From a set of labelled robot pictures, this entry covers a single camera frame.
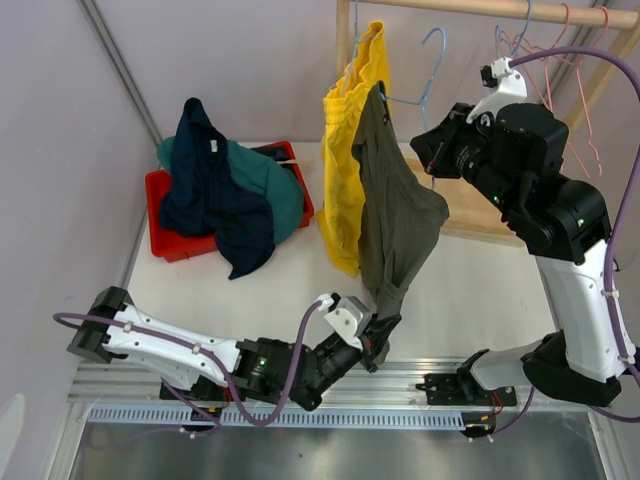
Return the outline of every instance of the wooden clothes rack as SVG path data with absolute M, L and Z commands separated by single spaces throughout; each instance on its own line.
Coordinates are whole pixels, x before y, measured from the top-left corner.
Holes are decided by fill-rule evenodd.
M 349 46 L 349 4 L 352 0 L 337 0 L 336 9 L 336 71 L 340 78 L 350 59 Z M 525 0 L 359 0 L 360 3 L 389 5 L 397 7 L 421 8 L 451 13 L 468 13 L 500 18 L 527 19 L 528 3 Z M 635 11 L 608 10 L 608 28 L 619 30 L 609 52 L 625 59 L 640 41 L 640 7 Z M 532 22 L 564 24 L 567 10 L 563 5 L 535 2 L 531 8 Z M 600 8 L 572 7 L 569 25 L 604 28 L 607 17 Z M 617 68 L 601 60 L 589 83 L 584 88 L 587 108 L 593 109 Z M 582 100 L 576 99 L 564 122 L 571 132 L 576 132 L 585 120 Z M 407 159 L 421 183 L 430 185 L 417 159 Z M 497 242 L 521 245 L 515 235 L 500 222 L 500 212 L 484 200 L 466 182 L 439 180 L 437 191 L 449 203 L 450 218 L 443 227 L 443 233 Z

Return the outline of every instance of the clothing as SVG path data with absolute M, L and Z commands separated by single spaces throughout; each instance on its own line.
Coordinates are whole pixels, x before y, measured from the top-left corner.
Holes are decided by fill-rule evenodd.
M 160 164 L 171 173 L 171 151 L 174 137 L 165 139 L 156 150 Z M 278 165 L 271 156 L 227 140 L 227 160 L 231 178 L 240 187 L 265 197 L 273 212 L 273 241 L 284 242 L 302 221 L 304 191 L 291 170 Z M 281 151 L 272 149 L 278 157 Z
M 171 189 L 160 204 L 162 228 L 183 236 L 216 233 L 220 253 L 232 265 L 229 279 L 253 272 L 273 253 L 273 213 L 263 196 L 231 178 L 227 139 L 190 98 L 173 143 Z
M 391 125 L 384 85 L 369 92 L 353 144 L 366 203 L 362 213 L 362 282 L 378 318 L 400 313 L 409 284 L 438 242 L 449 218 L 445 199 L 418 182 Z
M 369 90 L 380 80 L 390 83 L 383 34 L 382 22 L 369 25 L 361 37 L 353 70 L 348 74 L 347 68 L 345 76 L 324 98 L 324 206 L 317 219 L 329 258 L 350 275 L 359 272 L 358 239 L 364 205 L 359 167 L 351 155 L 351 145 Z

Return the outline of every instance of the gray floor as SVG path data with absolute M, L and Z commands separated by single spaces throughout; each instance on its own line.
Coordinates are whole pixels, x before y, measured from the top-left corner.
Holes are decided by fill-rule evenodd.
M 530 413 L 495 443 L 455 432 L 226 428 L 195 440 L 93 425 L 73 480 L 604 479 L 586 415 Z

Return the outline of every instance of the teal garment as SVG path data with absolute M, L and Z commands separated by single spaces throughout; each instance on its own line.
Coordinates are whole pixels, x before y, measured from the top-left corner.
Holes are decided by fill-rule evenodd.
M 165 139 L 156 150 L 162 167 L 171 173 L 171 150 L 174 137 Z M 295 175 L 270 157 L 229 140 L 228 161 L 231 178 L 250 192 L 267 198 L 273 211 L 273 241 L 284 242 L 296 231 L 302 221 L 304 192 Z

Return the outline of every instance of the gray cloth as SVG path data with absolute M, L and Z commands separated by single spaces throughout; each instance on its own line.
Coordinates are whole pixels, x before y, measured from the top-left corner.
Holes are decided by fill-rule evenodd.
M 362 281 L 376 302 L 378 318 L 400 313 L 409 284 L 449 218 L 445 199 L 420 185 L 407 165 L 383 92 L 382 82 L 369 92 L 352 148 L 365 194 L 359 241 Z

